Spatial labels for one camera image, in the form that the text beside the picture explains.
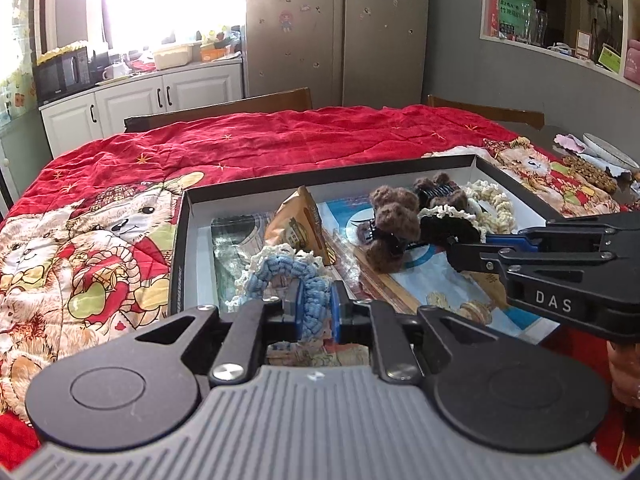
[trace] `gray ribbed panel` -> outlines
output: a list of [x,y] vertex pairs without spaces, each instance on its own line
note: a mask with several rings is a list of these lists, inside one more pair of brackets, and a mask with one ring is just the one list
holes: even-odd
[[368,367],[261,368],[249,384],[216,388],[171,436],[114,455],[44,446],[21,480],[607,480],[587,446],[544,456],[485,449],[452,430],[414,386]]

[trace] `metal pivot bolt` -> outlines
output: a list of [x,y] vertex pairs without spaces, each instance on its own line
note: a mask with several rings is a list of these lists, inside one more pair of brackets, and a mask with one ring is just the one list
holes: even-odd
[[233,381],[244,373],[244,368],[235,363],[224,363],[213,370],[213,376],[219,381]]

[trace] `white bowl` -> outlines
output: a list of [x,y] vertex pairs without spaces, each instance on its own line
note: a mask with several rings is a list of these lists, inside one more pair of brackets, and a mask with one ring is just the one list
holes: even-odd
[[630,156],[622,153],[615,146],[609,144],[606,140],[602,140],[601,138],[591,134],[584,134],[582,138],[584,143],[602,160],[606,160],[607,162],[615,164],[625,170],[633,171],[640,169],[640,166],[638,166],[636,161],[634,161]]

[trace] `wooden chair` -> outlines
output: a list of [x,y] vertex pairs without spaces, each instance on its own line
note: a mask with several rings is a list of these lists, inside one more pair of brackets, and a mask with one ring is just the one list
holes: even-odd
[[124,119],[125,133],[148,132],[160,126],[167,126],[178,122],[197,121],[208,117],[220,117],[239,113],[265,113],[271,114],[283,110],[304,112],[311,110],[311,91],[309,88],[298,88],[288,92],[261,95],[240,99],[231,103],[205,106],[202,108],[190,108],[179,112],[154,114]]
[[447,101],[434,95],[427,96],[427,106],[434,108],[448,107],[473,112],[490,121],[504,121],[508,123],[525,123],[541,130],[545,127],[545,115],[542,112],[530,112],[527,110],[511,110],[510,108],[495,108],[492,106],[473,105],[469,103],[457,103]]

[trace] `microwave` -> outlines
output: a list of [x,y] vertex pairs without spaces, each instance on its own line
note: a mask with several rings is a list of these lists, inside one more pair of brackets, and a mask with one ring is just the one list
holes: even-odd
[[45,105],[56,99],[94,86],[89,72],[86,47],[47,59],[33,69],[38,102]]

